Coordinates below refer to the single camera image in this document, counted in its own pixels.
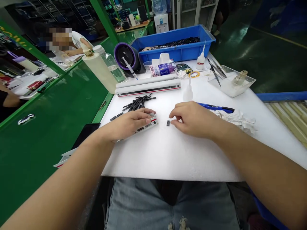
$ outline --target crumpled tissue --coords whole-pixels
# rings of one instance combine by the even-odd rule
[[[257,130],[254,128],[256,119],[247,119],[243,116],[243,113],[240,110],[235,110],[233,113],[226,113],[223,110],[210,110],[215,113],[217,116],[222,118],[225,121],[233,123],[239,129],[243,130],[245,133],[254,134]]]
[[[183,70],[179,70],[178,73],[177,73],[177,76],[180,79],[189,78],[189,75]]]

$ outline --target blue pen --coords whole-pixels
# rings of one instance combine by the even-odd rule
[[[206,109],[223,110],[226,113],[233,113],[234,112],[234,109],[228,108],[228,107],[224,107],[224,106],[221,107],[221,106],[216,106],[216,105],[203,104],[203,103],[199,103],[199,102],[197,102],[197,103],[200,104],[202,107],[205,107]]]

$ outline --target red stripe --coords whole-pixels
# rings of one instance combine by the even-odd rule
[[[172,90],[172,89],[178,89],[178,88],[161,89],[161,90],[148,91],[148,92],[146,92],[146,93],[137,93],[137,94],[147,94],[147,93],[153,93],[153,92],[159,92],[159,91],[165,91],[165,90]],[[137,94],[129,94],[129,95],[123,95],[123,96],[132,96],[132,95],[137,95]]]

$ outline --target person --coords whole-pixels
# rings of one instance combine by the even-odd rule
[[[213,23],[216,24],[216,31],[214,36],[220,34],[222,24],[227,20],[230,13],[230,4],[228,0],[219,0],[216,8],[216,13]]]
[[[69,56],[82,54],[81,43],[92,50],[93,45],[83,35],[71,28],[49,27],[45,23],[37,22],[34,25],[35,31],[43,38],[49,49],[52,51],[61,50]]]
[[[1,230],[76,228],[115,142],[149,124],[152,112],[147,108],[128,112],[93,132]],[[179,131],[216,143],[283,224],[289,229],[307,229],[304,168],[195,102],[176,104],[169,115],[173,117],[171,124]],[[170,206],[161,199],[154,180],[115,177],[114,181],[107,230],[239,229],[225,183],[187,182],[176,205]]]
[[[20,106],[19,97],[0,83],[0,123]]]

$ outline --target blue plastic bin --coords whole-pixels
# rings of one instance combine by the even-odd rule
[[[189,37],[199,37],[200,42],[179,45],[167,48],[161,48],[156,50],[139,52],[140,58],[145,61],[151,61],[154,58],[160,58],[161,53],[169,53],[169,57],[175,62],[187,61],[197,59],[201,54],[203,46],[206,40],[205,57],[207,57],[209,48],[212,42],[216,39],[203,25],[197,25],[177,30],[171,30],[168,32],[148,35],[145,37],[137,38],[131,46],[136,50],[143,49],[147,46],[163,45],[168,42],[174,42]]]

